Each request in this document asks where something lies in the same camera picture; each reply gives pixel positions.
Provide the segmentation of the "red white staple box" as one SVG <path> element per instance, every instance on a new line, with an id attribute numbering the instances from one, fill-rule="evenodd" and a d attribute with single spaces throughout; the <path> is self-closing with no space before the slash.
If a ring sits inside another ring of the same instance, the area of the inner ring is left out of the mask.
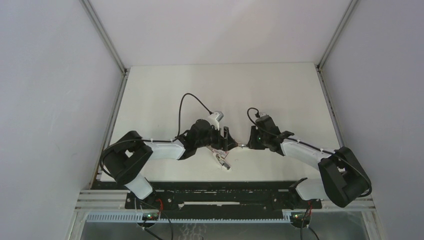
<path id="1" fill-rule="evenodd" d="M 225 159 L 227 156 L 228 156 L 228 154 L 229 154 L 229 152 L 228 151 L 224 151 L 224 150 L 220 150 L 220 149 L 215 149 L 215 148 L 213 148 L 213 147 L 211 147 L 211 146 L 208 146 L 207 147 L 214 155 L 217 155 L 217 156 L 219 156 L 220 158 L 222 158 L 222 159 Z"/>

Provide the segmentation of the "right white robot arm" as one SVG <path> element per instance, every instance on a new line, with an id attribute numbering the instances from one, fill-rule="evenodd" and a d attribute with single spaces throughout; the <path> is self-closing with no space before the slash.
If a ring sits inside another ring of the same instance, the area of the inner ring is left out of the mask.
<path id="1" fill-rule="evenodd" d="M 330 200 L 344 208 L 357 198 L 372 193 L 372 183 L 353 151 L 348 147 L 329 149 L 313 146 L 290 131 L 280 131 L 266 113 L 257 112 L 252 119 L 248 147 L 269 149 L 283 157 L 296 159 L 314 169 L 319 179 L 304 177 L 292 185 L 289 203 L 302 208 L 309 200 Z"/>

